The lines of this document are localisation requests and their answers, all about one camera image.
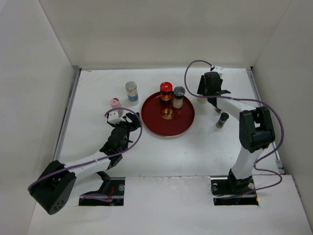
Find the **clear lid white shaker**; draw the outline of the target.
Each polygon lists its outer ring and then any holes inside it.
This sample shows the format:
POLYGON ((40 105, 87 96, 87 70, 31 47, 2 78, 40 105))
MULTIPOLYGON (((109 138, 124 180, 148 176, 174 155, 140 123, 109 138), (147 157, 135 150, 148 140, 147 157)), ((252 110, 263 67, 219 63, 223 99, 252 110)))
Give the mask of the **clear lid white shaker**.
POLYGON ((185 95, 185 88, 182 86, 177 86, 173 90, 174 99, 172 105, 176 109, 180 109, 183 106, 183 98, 185 95))

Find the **red lid chili sauce jar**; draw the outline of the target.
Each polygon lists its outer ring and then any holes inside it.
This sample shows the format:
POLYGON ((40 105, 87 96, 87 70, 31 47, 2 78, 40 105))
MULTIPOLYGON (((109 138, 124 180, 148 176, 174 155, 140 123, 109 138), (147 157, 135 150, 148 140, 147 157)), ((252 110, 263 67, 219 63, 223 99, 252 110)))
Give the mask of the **red lid chili sauce jar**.
POLYGON ((169 102, 173 92, 173 85, 170 82, 162 82, 160 85, 160 98, 162 102, 169 102))

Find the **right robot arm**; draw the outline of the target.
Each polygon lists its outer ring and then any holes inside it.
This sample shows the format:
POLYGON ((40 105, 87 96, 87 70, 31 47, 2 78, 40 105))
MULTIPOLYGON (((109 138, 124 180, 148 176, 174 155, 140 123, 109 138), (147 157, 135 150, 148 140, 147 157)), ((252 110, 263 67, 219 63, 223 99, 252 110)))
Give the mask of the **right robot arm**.
POLYGON ((216 196, 239 195, 249 189, 254 164, 275 140, 275 132, 267 107, 256 108, 234 99, 222 98, 221 95, 230 93, 222 90, 222 83, 217 72, 206 72, 201 76, 197 94, 206 96, 207 101, 221 114, 217 126, 223 126, 228 115, 239 121, 241 150, 227 179, 211 181, 212 193, 216 196))

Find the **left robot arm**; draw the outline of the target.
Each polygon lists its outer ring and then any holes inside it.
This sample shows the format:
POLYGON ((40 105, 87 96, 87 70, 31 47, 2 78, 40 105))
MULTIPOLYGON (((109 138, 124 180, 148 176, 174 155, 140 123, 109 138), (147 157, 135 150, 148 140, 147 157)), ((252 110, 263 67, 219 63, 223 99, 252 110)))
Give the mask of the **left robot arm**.
POLYGON ((115 167, 122 160, 123 154, 137 144, 138 141, 130 140, 130 133, 143 130, 139 113, 127 109, 126 114, 120 116, 119 110, 113 108, 105 113, 107 124, 113 130, 100 150, 78 161, 50 162, 39 178, 28 187, 29 194, 49 215, 60 211, 69 199, 76 196, 79 196, 80 202, 101 202, 108 206, 119 200, 115 194, 118 184, 113 183, 106 172, 115 167), (93 183, 94 191, 78 192, 78 184, 93 174, 100 177, 93 183))

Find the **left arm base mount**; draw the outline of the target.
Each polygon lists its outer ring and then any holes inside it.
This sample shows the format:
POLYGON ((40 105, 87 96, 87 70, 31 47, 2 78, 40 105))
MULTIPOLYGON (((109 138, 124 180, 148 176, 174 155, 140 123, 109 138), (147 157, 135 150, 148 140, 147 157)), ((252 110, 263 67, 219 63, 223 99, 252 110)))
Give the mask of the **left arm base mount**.
POLYGON ((102 180, 99 189, 83 193, 79 198, 79 206, 123 206, 125 193, 125 177, 110 177, 104 171, 96 173, 96 179, 102 180))

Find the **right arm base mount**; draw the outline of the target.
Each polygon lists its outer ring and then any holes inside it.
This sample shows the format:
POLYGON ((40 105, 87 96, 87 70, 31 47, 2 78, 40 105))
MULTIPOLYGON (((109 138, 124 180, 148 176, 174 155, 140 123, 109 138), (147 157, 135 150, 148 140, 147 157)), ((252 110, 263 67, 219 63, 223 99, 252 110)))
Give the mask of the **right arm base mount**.
POLYGON ((258 206, 253 178, 244 183, 232 182, 227 177, 211 178, 211 193, 215 206, 258 206))

